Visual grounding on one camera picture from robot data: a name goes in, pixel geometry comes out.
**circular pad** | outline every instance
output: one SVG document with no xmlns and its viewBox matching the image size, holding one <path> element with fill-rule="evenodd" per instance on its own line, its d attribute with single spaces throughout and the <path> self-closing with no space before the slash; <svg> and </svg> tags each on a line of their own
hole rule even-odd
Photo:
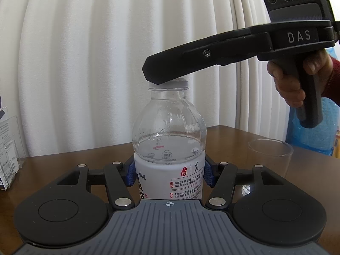
<svg viewBox="0 0 340 255">
<path fill-rule="evenodd" d="M 285 199 L 267 201 L 263 204 L 262 211 L 268 218 L 276 221 L 292 221 L 302 213 L 298 204 Z"/>
<path fill-rule="evenodd" d="M 44 247 L 84 241 L 107 219 L 105 203 L 78 185 L 48 185 L 20 203 L 14 213 L 23 240 Z"/>
<path fill-rule="evenodd" d="M 67 221 L 78 213 L 78 205 L 70 200 L 55 199 L 41 205 L 38 212 L 47 221 Z"/>
</svg>

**crosshair marking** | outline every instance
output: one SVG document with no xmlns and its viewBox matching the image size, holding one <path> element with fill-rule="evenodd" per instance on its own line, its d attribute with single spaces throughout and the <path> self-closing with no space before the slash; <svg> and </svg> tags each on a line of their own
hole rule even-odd
<svg viewBox="0 0 340 255">
<path fill-rule="evenodd" d="M 166 206 L 171 207 L 176 205 L 175 203 L 173 203 L 172 201 L 168 201 L 167 203 L 164 203 Z"/>
</svg>

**bottle neck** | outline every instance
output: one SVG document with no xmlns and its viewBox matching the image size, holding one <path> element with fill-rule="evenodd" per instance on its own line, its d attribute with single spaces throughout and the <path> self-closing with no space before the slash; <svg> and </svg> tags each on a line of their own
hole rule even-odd
<svg viewBox="0 0 340 255">
<path fill-rule="evenodd" d="M 151 99 L 185 99 L 185 91 L 151 91 Z"/>
</svg>

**white curtain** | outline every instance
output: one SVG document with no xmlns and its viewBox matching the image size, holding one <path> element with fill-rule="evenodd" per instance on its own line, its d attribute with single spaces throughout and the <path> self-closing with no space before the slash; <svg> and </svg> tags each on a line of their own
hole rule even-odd
<svg viewBox="0 0 340 255">
<path fill-rule="evenodd" d="M 1 45 L 0 95 L 12 115 L 21 113 L 31 156 L 130 142 L 150 100 L 147 56 L 268 22 L 262 0 L 1 0 L 0 41 L 11 48 Z M 187 79 L 207 126 L 285 138 L 288 107 L 266 62 L 213 66 Z"/>
</svg>

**bottle label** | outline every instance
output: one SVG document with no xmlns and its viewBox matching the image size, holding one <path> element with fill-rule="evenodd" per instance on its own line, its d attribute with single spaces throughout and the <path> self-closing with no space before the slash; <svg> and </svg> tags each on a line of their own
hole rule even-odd
<svg viewBox="0 0 340 255">
<path fill-rule="evenodd" d="M 135 153 L 141 198 L 201 199 L 205 151 L 181 164 L 163 165 L 145 161 Z"/>
</svg>

